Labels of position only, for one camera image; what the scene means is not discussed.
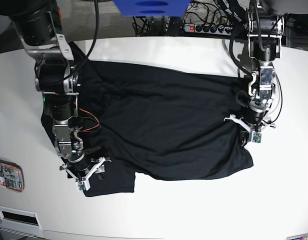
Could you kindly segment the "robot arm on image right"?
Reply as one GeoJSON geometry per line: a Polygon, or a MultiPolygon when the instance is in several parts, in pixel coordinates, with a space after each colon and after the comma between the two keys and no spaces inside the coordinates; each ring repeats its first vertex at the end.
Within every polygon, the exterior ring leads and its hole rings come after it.
{"type": "Polygon", "coordinates": [[[266,119],[276,98],[276,72],[273,61],[281,56],[285,15],[270,13],[261,0],[252,0],[247,10],[248,53],[252,59],[251,81],[248,83],[248,102],[240,120],[240,143],[260,143],[262,131],[274,127],[272,119],[266,119]]]}

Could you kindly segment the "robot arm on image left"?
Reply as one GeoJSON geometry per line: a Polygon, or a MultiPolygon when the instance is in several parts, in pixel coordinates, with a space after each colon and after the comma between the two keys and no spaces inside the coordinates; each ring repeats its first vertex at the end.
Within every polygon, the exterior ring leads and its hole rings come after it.
{"type": "Polygon", "coordinates": [[[79,127],[70,121],[79,116],[79,70],[62,29],[55,0],[0,0],[0,15],[7,16],[26,53],[35,60],[35,88],[42,92],[44,114],[52,118],[54,147],[65,160],[62,166],[77,183],[85,184],[104,163],[88,157],[79,127]]]}

